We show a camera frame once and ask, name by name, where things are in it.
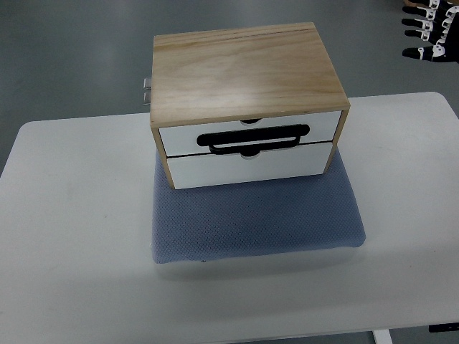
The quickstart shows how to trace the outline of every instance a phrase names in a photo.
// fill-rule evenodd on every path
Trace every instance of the wooden box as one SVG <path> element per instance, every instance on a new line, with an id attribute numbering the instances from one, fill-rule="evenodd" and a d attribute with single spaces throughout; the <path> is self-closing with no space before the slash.
<path id="1" fill-rule="evenodd" d="M 172 188 L 325 173 L 349 107 L 312 23 L 154 38 L 151 130 Z"/>

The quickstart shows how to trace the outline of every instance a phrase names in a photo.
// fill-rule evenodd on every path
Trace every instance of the gray floor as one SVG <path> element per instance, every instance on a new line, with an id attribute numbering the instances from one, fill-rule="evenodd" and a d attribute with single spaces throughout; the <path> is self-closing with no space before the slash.
<path id="1" fill-rule="evenodd" d="M 32 120 L 147 112 L 153 36 L 314 22 L 349 97 L 435 91 L 459 114 L 456 63 L 402 57 L 402 0 L 0 0 L 0 172 Z M 457 343 L 459 333 L 393 330 L 395 344 Z M 373 343 L 371 333 L 260 343 Z"/>

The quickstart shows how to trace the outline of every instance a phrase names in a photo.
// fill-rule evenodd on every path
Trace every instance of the blue cushion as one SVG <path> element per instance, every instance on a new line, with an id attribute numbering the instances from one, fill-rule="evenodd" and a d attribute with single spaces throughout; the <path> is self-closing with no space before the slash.
<path id="1" fill-rule="evenodd" d="M 156 154 L 153 259 L 207 261 L 359 247 L 364 227 L 339 152 L 326 174 L 173 190 Z"/>

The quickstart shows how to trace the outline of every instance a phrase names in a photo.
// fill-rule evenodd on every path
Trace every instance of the drawer front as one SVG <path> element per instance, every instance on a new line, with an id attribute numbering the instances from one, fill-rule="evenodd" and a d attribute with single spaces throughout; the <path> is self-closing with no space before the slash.
<path id="1" fill-rule="evenodd" d="M 168 157 L 187 156 L 190 154 L 209 152 L 209 147 L 201 147 L 197 145 L 196 140 L 201 134 L 220 133 L 234 130 L 307 124 L 311 130 L 307 135 L 301 138 L 300 143 L 331 141 L 333 140 L 340 116 L 341 111 L 332 111 L 329 113 L 312 113 L 276 118 L 262 118 L 253 124 L 244 124 L 240 121 L 232 121 L 159 128 L 159 133 Z"/>
<path id="2" fill-rule="evenodd" d="M 206 154 L 168 158 L 167 163 L 175 188 L 194 188 L 321 174 L 331 148 L 326 142 L 262 151 L 251 158 Z"/>

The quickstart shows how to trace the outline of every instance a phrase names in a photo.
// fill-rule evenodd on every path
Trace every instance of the drawer handle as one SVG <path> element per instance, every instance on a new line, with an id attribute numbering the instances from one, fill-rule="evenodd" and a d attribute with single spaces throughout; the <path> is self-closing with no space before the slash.
<path id="1" fill-rule="evenodd" d="M 255 118 L 254 120 L 241 120 L 241 123 L 244 125 L 251 125 L 251 124 L 255 124 L 257 122 L 260 122 L 261 121 L 261 118 Z"/>
<path id="2" fill-rule="evenodd" d="M 309 131 L 310 128 L 307 124 L 226 131 L 223 133 L 202 134 L 198 136 L 197 144 L 201 147 L 208 145 L 210 152 L 217 155 L 239 153 L 243 156 L 256 156 L 260 151 L 295 147 L 300 143 L 301 137 L 307 135 Z M 267 143 L 253 143 L 248 145 L 234 145 L 230 147 L 217 147 L 217 145 L 250 143 L 254 141 L 276 140 L 282 138 L 292 139 Z"/>

